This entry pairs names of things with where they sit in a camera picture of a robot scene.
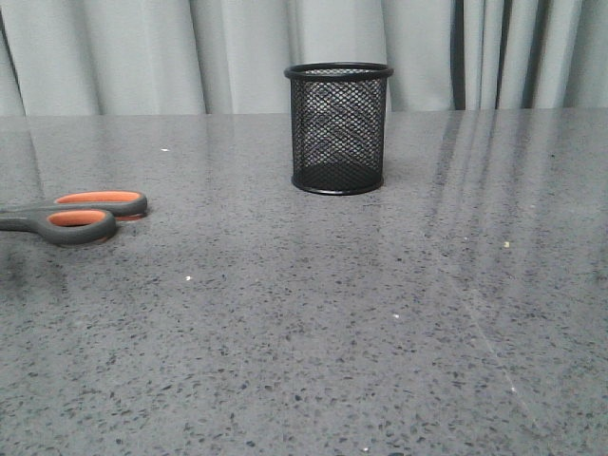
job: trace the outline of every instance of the scissors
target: scissors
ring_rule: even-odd
[[[116,220],[145,214],[143,193],[124,190],[70,193],[58,199],[0,208],[0,231],[30,231],[53,244],[83,244],[110,238]]]

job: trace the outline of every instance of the gray curtain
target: gray curtain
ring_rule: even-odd
[[[388,62],[393,110],[608,106],[605,0],[0,0],[0,115],[287,112]]]

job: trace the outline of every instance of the speckled countertop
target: speckled countertop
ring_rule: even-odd
[[[0,118],[2,455],[608,451],[608,110],[393,113],[385,185],[290,183],[287,115]]]

